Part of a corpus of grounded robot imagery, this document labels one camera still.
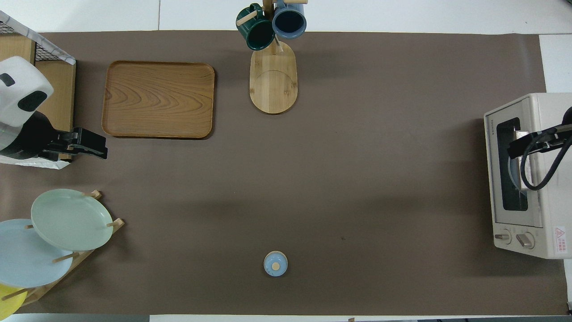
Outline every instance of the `dish rack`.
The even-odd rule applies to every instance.
[[[91,193],[88,194],[84,194],[84,195],[88,195],[92,198],[94,198],[95,200],[99,200],[102,195],[101,192],[98,190],[94,190]],[[121,218],[117,218],[115,219],[112,223],[109,223],[108,226],[112,226],[113,227],[113,232],[112,232],[112,236],[120,229],[123,227],[123,225],[125,224],[125,222],[121,219]],[[42,296],[44,296],[49,290],[51,290],[54,286],[56,286],[61,280],[63,280],[72,270],[74,270],[82,261],[84,261],[88,256],[91,255],[91,253],[94,251],[95,249],[92,250],[86,250],[86,251],[82,251],[82,252],[73,252],[72,254],[60,257],[60,258],[56,258],[53,260],[53,262],[58,262],[58,261],[63,261],[66,260],[68,258],[73,258],[70,268],[67,270],[67,272],[59,279],[46,284],[46,285],[42,285],[42,286],[38,286],[35,288],[22,288],[16,292],[13,292],[11,294],[5,295],[3,296],[0,301],[5,301],[8,299],[11,299],[12,297],[15,297],[17,295],[23,294],[27,292],[26,298],[24,300],[24,302],[22,303],[21,306],[36,302],[37,300],[41,299]]]

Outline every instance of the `brown table mat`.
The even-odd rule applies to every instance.
[[[238,32],[53,33],[77,60],[75,126],[104,134],[115,60],[204,62],[205,140],[108,137],[109,159],[0,164],[0,218],[54,188],[100,189],[126,225],[19,312],[561,315],[562,261],[492,243],[482,116],[544,92],[538,36],[306,33],[299,96],[250,101]],[[282,278],[261,267],[289,259]]]

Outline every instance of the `blue mug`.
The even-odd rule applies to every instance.
[[[294,39],[302,36],[306,30],[304,5],[285,4],[284,0],[277,0],[272,28],[278,37]]]

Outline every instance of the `blue lid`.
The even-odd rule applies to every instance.
[[[284,253],[277,250],[268,253],[264,258],[264,270],[270,276],[278,277],[288,269],[288,259]]]

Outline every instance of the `plate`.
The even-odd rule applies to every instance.
[[[105,244],[113,227],[107,209],[92,197],[70,189],[50,190],[32,204],[34,229],[57,248],[84,251]]]
[[[29,219],[0,222],[0,283],[13,287],[34,288],[60,279],[72,265],[68,258],[51,261],[70,254],[44,241]]]
[[[12,286],[0,284],[0,299],[19,290],[20,288],[13,288]],[[22,306],[22,303],[24,303],[27,294],[28,292],[23,292],[22,294],[11,297],[6,301],[0,300],[0,321],[14,314],[14,312]]]

